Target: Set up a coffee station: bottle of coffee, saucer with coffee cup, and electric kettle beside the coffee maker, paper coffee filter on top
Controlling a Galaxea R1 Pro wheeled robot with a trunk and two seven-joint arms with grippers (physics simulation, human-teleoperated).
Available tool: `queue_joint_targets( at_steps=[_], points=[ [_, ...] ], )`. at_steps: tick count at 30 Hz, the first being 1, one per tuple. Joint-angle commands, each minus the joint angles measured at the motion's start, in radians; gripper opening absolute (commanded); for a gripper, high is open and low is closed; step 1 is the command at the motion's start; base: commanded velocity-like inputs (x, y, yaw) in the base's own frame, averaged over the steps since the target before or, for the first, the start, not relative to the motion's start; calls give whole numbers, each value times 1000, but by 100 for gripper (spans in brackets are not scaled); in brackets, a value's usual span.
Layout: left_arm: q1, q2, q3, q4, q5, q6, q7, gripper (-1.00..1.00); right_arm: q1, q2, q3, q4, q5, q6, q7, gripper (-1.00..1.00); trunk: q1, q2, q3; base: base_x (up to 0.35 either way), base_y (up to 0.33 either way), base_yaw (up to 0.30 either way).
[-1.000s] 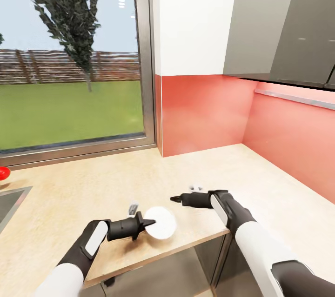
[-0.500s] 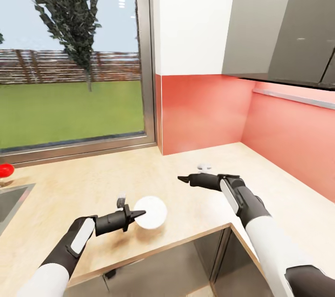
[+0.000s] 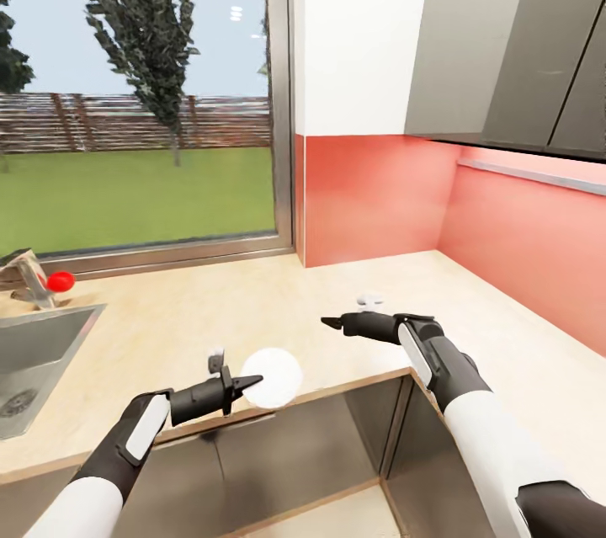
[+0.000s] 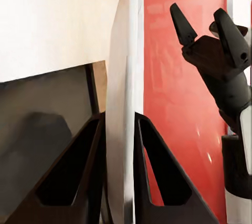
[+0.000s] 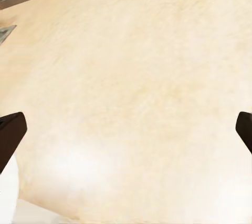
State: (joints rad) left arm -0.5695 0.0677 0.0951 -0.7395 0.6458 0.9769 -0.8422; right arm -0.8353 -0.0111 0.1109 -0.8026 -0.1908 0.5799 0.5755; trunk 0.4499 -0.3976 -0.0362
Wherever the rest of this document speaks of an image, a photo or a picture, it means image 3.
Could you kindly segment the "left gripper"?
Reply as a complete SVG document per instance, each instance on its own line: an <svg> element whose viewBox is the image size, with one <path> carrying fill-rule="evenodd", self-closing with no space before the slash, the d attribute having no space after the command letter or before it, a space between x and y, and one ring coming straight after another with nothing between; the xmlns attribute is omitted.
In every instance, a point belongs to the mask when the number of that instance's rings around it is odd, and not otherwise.
<svg viewBox="0 0 606 538"><path fill-rule="evenodd" d="M232 378L229 366L222 365L219 377L190 387L194 419L217 410L223 410L224 416L231 414L234 396L260 381L263 381L262 375Z"/></svg>

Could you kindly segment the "saucer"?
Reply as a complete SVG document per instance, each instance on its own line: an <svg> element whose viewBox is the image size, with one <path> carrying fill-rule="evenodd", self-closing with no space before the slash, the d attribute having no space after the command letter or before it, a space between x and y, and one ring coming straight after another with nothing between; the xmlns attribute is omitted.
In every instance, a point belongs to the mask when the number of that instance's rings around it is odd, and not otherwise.
<svg viewBox="0 0 606 538"><path fill-rule="evenodd" d="M266 348L251 355L242 367L241 376L251 375L262 375L263 381L243 389L242 394L257 407L283 407L300 391L300 362L286 349Z"/></svg>

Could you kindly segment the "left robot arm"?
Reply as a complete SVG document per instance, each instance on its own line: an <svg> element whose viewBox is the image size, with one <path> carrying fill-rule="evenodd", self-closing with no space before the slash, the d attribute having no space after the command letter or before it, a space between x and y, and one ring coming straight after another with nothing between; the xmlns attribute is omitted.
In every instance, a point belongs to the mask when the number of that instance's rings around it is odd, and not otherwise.
<svg viewBox="0 0 606 538"><path fill-rule="evenodd" d="M225 348L208 354L206 382L175 392L145 392L126 407L61 494L22 538L111 538L122 507L144 467L154 440L171 414L172 428L217 410L231 414L237 393L262 375L231 377Z"/></svg>

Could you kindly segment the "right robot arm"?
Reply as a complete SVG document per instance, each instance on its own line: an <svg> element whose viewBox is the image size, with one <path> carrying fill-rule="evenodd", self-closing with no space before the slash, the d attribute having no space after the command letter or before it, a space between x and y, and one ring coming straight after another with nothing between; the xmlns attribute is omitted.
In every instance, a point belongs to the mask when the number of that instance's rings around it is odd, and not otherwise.
<svg viewBox="0 0 606 538"><path fill-rule="evenodd" d="M606 506L502 404L434 315L378 313L381 293L356 301L357 312L322 321L402 348L434 394L497 538L606 538Z"/></svg>

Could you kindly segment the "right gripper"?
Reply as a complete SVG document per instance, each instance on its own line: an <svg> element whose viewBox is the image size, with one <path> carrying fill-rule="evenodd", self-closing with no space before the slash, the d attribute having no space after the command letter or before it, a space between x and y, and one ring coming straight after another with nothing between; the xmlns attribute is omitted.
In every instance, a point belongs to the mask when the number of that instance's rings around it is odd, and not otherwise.
<svg viewBox="0 0 606 538"><path fill-rule="evenodd" d="M378 323L383 315L378 312L344 313L341 317L322 317L322 321L334 330L342 330L343 327L343 336L366 337L381 342Z"/></svg>

